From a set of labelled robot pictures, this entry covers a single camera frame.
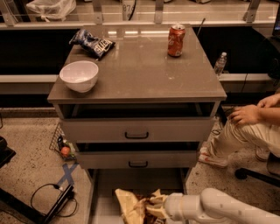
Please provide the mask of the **person's second hand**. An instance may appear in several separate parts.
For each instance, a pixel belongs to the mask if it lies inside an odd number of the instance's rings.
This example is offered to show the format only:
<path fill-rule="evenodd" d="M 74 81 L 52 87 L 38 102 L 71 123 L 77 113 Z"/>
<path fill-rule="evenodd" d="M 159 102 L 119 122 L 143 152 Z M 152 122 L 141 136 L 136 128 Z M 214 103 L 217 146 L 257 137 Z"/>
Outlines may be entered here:
<path fill-rule="evenodd" d="M 261 99 L 257 106 L 260 108 L 273 108 L 280 103 L 280 94 L 273 94 L 271 96 Z"/>

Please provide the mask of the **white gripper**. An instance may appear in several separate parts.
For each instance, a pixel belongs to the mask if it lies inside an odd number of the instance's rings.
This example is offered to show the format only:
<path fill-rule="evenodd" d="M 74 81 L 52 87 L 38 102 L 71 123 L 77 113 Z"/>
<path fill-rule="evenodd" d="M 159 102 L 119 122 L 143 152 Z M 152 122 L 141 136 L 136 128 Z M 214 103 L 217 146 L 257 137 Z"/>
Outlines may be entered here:
<path fill-rule="evenodd" d="M 156 205 L 147 205 L 147 212 L 160 219 L 167 219 L 169 216 L 174 221 L 198 221 L 204 213 L 199 195 L 172 193 L 167 197 L 161 194 L 150 197 L 150 203 Z"/>

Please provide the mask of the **person's hand on knee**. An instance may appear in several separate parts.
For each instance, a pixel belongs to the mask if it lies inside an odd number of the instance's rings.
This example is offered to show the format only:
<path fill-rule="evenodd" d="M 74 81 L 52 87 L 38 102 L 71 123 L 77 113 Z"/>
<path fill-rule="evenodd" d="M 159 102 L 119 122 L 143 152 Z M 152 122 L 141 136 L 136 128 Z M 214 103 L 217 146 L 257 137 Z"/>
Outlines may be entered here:
<path fill-rule="evenodd" d="M 260 109 L 255 105 L 237 107 L 228 117 L 235 126 L 256 124 L 262 120 Z"/>

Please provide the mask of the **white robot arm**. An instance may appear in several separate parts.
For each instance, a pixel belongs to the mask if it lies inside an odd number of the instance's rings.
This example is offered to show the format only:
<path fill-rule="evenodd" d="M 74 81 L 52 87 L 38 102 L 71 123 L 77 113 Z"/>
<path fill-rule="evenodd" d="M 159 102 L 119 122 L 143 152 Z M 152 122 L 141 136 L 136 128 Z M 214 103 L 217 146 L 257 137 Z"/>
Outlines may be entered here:
<path fill-rule="evenodd" d="M 280 224 L 278 215 L 243 203 L 214 188 L 206 188 L 198 195 L 175 192 L 151 197 L 146 209 L 159 218 L 193 220 L 199 224 L 222 223 L 226 220 L 239 224 Z"/>

